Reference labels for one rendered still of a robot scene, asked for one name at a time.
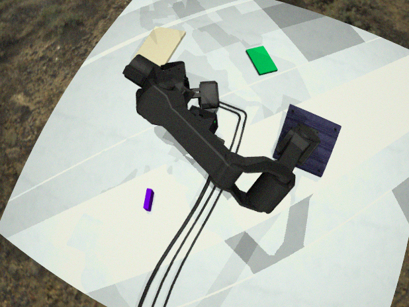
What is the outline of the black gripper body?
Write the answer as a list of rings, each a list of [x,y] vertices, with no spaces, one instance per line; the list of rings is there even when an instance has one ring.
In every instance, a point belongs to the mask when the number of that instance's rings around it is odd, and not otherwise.
[[[217,109],[220,106],[218,83],[216,81],[200,81],[199,88],[192,88],[190,90],[195,92],[192,99],[201,98],[202,109]],[[141,89],[136,91],[136,104],[137,96],[140,91]]]

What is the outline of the green flat rectangular block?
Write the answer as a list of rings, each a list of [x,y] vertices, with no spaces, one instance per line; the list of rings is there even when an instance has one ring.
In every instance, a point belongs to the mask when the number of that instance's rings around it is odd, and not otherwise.
[[[246,52],[259,75],[276,72],[278,70],[264,46],[250,48],[246,50]]]

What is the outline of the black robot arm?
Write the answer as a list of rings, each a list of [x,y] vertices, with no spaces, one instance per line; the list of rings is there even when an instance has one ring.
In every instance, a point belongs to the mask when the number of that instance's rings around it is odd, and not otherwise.
[[[142,88],[137,96],[138,113],[150,124],[168,130],[210,175],[215,187],[230,193],[240,206],[270,214],[295,186],[295,165],[302,166],[320,144],[319,131],[302,123],[291,126],[275,149],[280,155],[275,161],[231,152],[187,109],[194,93],[185,72],[183,61],[158,66],[138,54],[122,74]],[[243,192],[235,184],[242,173],[262,174]]]

